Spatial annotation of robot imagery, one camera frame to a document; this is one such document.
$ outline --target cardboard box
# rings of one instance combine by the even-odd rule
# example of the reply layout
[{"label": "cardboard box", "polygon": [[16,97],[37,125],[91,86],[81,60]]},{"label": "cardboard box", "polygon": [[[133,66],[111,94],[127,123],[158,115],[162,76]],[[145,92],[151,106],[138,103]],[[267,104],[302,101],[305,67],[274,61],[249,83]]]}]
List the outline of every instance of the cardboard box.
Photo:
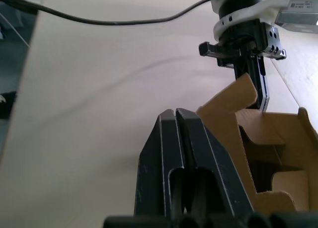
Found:
[{"label": "cardboard box", "polygon": [[318,210],[318,136],[306,110],[244,109],[256,98],[246,74],[197,113],[230,153],[255,211]]}]

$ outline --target table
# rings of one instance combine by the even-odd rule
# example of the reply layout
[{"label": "table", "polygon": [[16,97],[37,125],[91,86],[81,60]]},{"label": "table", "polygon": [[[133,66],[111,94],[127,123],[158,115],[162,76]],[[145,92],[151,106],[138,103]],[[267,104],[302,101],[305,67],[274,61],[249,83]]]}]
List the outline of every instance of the table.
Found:
[{"label": "table", "polygon": [[280,28],[287,59],[273,60],[274,66],[299,106],[305,107],[318,130],[318,34],[296,34]]},{"label": "table", "polygon": [[[43,0],[99,20],[158,18],[198,0]],[[234,81],[198,54],[209,3],[169,23],[105,27],[39,13],[0,165],[0,227],[99,228],[131,215],[138,156],[167,108],[196,110]],[[298,104],[265,60],[268,111]]]}]

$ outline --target sticker label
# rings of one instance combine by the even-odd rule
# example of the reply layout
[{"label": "sticker label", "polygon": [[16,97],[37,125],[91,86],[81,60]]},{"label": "sticker label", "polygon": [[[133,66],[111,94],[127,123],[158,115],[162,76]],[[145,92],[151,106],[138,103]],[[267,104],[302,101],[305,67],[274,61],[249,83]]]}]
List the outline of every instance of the sticker label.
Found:
[{"label": "sticker label", "polygon": [[318,0],[290,0],[288,9],[289,12],[318,12]]}]

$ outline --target black plastic part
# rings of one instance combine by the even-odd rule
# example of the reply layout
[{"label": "black plastic part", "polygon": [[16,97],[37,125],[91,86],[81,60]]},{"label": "black plastic part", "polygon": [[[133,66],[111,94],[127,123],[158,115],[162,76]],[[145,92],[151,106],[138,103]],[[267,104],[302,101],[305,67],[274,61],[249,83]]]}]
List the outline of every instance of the black plastic part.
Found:
[{"label": "black plastic part", "polygon": [[228,28],[218,45],[200,44],[201,56],[218,59],[218,66],[233,68],[236,79],[248,73],[257,90],[257,101],[250,108],[265,111],[269,102],[263,56],[277,60],[286,58],[277,28],[259,19]]},{"label": "black plastic part", "polygon": [[318,228],[317,212],[276,213],[270,220],[273,228]]},{"label": "black plastic part", "polygon": [[213,58],[232,59],[240,56],[240,51],[232,48],[220,47],[218,45],[211,45],[209,42],[204,42],[199,45],[199,52],[201,56],[208,56]]},{"label": "black plastic part", "polygon": [[140,154],[135,215],[175,218],[184,208],[198,216],[252,213],[228,152],[198,115],[166,110]]},{"label": "black plastic part", "polygon": [[203,226],[203,228],[247,228],[237,217],[230,217],[223,214],[210,215],[206,223],[210,225]]},{"label": "black plastic part", "polygon": [[219,9],[219,17],[233,13],[242,8],[247,8],[261,2],[262,0],[226,0],[224,4]]},{"label": "black plastic part", "polygon": [[135,215],[171,217],[170,173],[184,168],[172,110],[161,113],[139,157]]},{"label": "black plastic part", "polygon": [[270,220],[260,213],[251,214],[244,221],[248,228],[272,228]]},{"label": "black plastic part", "polygon": [[108,217],[104,228],[170,228],[171,221],[160,216]]},{"label": "black plastic part", "polygon": [[14,102],[16,98],[16,91],[0,94],[0,119],[7,120],[10,117]]}]

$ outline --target floor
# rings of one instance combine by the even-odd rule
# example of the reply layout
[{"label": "floor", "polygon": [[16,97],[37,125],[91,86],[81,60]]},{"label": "floor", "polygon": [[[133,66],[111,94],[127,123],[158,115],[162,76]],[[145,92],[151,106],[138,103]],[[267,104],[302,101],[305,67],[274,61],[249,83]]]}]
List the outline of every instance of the floor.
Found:
[{"label": "floor", "polygon": [[[35,16],[23,14],[24,27],[17,28],[21,36],[29,43],[35,24]],[[7,30],[5,40],[0,41],[0,93],[18,89],[28,48],[13,30]],[[8,121],[0,120],[0,153],[8,130]]]}]

